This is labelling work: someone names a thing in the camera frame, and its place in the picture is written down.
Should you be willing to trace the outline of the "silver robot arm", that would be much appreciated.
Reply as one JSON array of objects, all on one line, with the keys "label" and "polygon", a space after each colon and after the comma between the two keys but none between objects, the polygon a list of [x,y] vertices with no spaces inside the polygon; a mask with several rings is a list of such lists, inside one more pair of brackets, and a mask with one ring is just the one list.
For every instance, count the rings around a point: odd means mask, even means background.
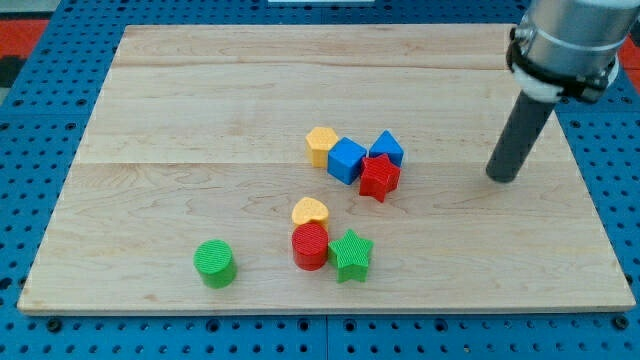
[{"label": "silver robot arm", "polygon": [[639,0],[535,0],[512,29],[507,64],[535,101],[597,102],[619,72]]}]

